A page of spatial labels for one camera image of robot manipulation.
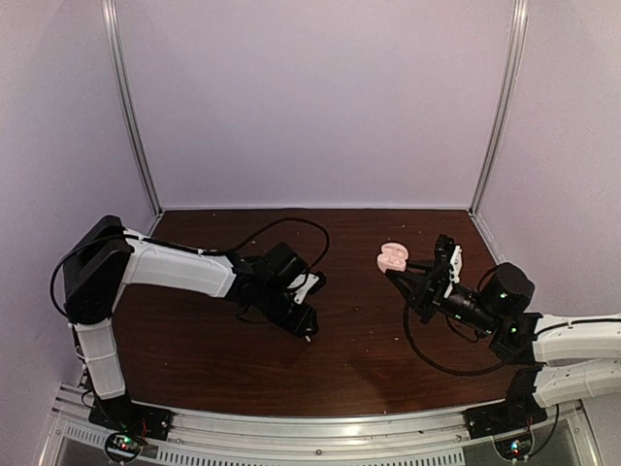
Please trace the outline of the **left aluminium frame post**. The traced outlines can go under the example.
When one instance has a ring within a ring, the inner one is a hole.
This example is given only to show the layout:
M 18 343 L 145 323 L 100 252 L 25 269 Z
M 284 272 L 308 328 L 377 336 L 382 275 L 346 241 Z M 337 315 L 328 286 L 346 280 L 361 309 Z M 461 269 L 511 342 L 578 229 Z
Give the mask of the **left aluminium frame post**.
M 131 94 L 122 47 L 117 5 L 114 0 L 103 0 L 101 6 L 114 71 L 114 79 L 119 97 L 121 116 L 125 124 L 130 149 L 132 150 L 139 178 L 147 196 L 149 208 L 154 216 L 161 216 L 163 214 L 163 208 L 156 192 L 152 173 L 148 166 L 145 147 Z

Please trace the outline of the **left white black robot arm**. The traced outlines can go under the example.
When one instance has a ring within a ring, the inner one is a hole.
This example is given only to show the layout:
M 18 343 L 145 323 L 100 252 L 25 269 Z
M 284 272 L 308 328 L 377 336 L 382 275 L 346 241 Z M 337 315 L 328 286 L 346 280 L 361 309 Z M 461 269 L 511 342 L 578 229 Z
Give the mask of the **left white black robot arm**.
M 112 318 L 129 285 L 191 291 L 258 310 L 271 324 L 309 340 L 318 331 L 316 310 L 307 303 L 326 284 L 285 242 L 263 255 L 243 257 L 240 246 L 204 250 L 143 235 L 117 216 L 102 217 L 57 263 L 49 280 L 63 281 L 64 298 L 50 301 L 64 316 L 82 350 L 82 361 L 103 417 L 119 431 L 139 423 L 127 394 Z

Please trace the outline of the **front aluminium rail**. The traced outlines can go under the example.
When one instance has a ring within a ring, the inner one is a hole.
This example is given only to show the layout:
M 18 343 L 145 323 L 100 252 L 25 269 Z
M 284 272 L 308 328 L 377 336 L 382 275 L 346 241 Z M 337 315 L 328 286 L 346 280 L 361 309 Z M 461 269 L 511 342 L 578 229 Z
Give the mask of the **front aluminium rail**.
M 83 387 L 62 384 L 34 465 L 118 465 L 110 430 L 88 422 Z M 562 405 L 549 443 L 528 461 L 504 459 L 509 435 L 474 439 L 465 409 L 349 417 L 235 416 L 168 408 L 167 440 L 148 440 L 128 465 L 604 465 L 585 410 Z

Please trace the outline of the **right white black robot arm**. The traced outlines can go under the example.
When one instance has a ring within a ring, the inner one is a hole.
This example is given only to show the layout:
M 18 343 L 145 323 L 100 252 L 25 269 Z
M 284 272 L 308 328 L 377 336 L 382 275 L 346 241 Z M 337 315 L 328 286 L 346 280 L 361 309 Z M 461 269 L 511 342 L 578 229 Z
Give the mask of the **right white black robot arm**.
M 489 339 L 497 367 L 520 366 L 498 407 L 498 421 L 519 427 L 535 411 L 620 391 L 620 316 L 570 317 L 529 311 L 535 286 L 511 263 L 490 269 L 478 289 L 458 282 L 447 261 L 409 262 L 380 255 L 378 269 L 405 299 L 403 321 L 441 314 Z

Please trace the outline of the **aluminium frame post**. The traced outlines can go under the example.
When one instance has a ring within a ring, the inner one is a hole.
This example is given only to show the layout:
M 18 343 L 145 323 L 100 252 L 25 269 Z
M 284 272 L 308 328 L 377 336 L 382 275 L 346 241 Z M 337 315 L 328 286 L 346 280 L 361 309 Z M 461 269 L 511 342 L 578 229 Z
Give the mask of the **aluminium frame post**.
M 490 183 L 496 158 L 500 151 L 507 124 L 510 101 L 517 83 L 528 28 L 528 1 L 515 0 L 508 37 L 507 55 L 498 103 L 492 122 L 483 165 L 478 177 L 474 197 L 469 208 L 471 216 L 480 211 L 485 192 Z
M 149 208 L 154 216 L 161 216 L 163 214 L 163 208 L 156 192 L 152 173 L 148 166 L 145 147 L 131 94 L 122 47 L 117 5 L 114 0 L 103 0 L 101 6 L 114 71 L 114 79 L 119 97 L 121 116 L 125 124 L 130 149 L 132 150 L 139 178 L 147 196 Z

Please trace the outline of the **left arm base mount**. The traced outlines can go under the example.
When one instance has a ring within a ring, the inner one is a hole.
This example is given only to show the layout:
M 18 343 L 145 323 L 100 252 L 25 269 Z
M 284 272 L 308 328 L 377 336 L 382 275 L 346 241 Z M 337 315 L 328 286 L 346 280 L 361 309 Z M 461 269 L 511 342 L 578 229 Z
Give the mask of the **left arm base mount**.
M 82 403 L 88 408 L 88 422 L 109 430 L 103 451 L 113 464 L 126 465 L 147 452 L 150 441 L 167 441 L 173 414 L 168 409 L 135 403 L 128 393 L 103 399 L 90 374 L 83 370 Z

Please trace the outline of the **pink round earbud case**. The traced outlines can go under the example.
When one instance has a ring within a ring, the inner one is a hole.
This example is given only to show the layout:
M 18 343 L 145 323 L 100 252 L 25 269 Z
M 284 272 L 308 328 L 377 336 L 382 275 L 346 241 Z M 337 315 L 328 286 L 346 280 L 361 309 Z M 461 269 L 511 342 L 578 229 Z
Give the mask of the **pink round earbud case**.
M 404 272 L 408 267 L 408 249 L 394 242 L 384 243 L 380 247 L 380 253 L 376 257 L 376 265 L 380 272 L 387 271 Z

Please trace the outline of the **right aluminium frame post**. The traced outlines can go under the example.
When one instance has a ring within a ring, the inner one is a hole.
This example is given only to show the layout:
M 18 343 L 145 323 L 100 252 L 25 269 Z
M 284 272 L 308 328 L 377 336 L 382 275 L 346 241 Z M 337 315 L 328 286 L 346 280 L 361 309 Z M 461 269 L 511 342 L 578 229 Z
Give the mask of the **right aluminium frame post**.
M 474 197 L 469 208 L 471 216 L 480 211 L 485 192 L 490 183 L 496 158 L 500 151 L 507 124 L 510 101 L 517 83 L 528 28 L 528 1 L 515 0 L 508 37 L 507 55 L 498 103 L 492 122 L 483 165 L 478 177 Z

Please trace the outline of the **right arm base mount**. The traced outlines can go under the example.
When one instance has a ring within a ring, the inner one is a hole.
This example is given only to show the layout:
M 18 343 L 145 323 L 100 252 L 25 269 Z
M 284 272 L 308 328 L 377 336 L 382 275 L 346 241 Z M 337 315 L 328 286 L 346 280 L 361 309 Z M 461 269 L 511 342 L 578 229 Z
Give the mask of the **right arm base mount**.
M 530 459 L 537 451 L 533 427 L 548 419 L 546 408 L 535 400 L 535 381 L 541 367 L 518 370 L 500 402 L 465 410 L 471 440 L 495 438 L 502 459 L 517 462 Z

